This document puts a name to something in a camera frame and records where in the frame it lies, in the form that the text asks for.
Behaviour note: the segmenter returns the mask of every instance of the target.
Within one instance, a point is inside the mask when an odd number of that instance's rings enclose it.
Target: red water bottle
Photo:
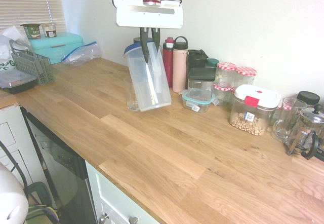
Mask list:
[[[163,43],[163,64],[166,70],[167,80],[169,87],[172,87],[173,76],[173,37],[168,37],[166,42]]]

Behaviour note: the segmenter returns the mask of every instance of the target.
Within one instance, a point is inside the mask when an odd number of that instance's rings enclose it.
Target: teal bread box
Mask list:
[[[50,58],[51,64],[61,62],[61,59],[69,52],[83,45],[80,35],[69,32],[59,32],[53,38],[46,38],[42,34],[41,39],[30,39],[29,41],[35,53]]]

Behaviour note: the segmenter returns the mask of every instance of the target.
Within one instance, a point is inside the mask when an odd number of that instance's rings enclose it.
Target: white cabinet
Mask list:
[[[28,185],[40,181],[49,188],[20,107],[9,106],[0,109],[0,140],[20,166]],[[0,162],[9,170],[13,168],[13,164],[1,148]],[[23,184],[18,171],[14,170],[13,174]]]
[[[138,218],[137,224],[158,224],[138,204],[86,162],[97,220],[109,215],[105,224],[130,224],[129,218]]]

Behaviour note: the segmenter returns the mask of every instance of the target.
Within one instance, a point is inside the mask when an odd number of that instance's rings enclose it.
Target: gray plastic basket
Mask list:
[[[17,69],[37,76],[37,82],[40,85],[54,81],[54,75],[48,57],[36,54],[28,44],[14,40],[10,40],[9,43],[13,51],[12,57]],[[29,51],[15,52],[13,43],[27,47]]]

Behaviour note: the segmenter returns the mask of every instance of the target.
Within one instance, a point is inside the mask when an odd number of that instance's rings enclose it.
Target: chickpeas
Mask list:
[[[263,135],[264,129],[262,127],[263,121],[260,118],[254,117],[253,121],[244,119],[244,114],[236,114],[231,117],[230,122],[232,126],[243,131],[247,131],[253,135]]]

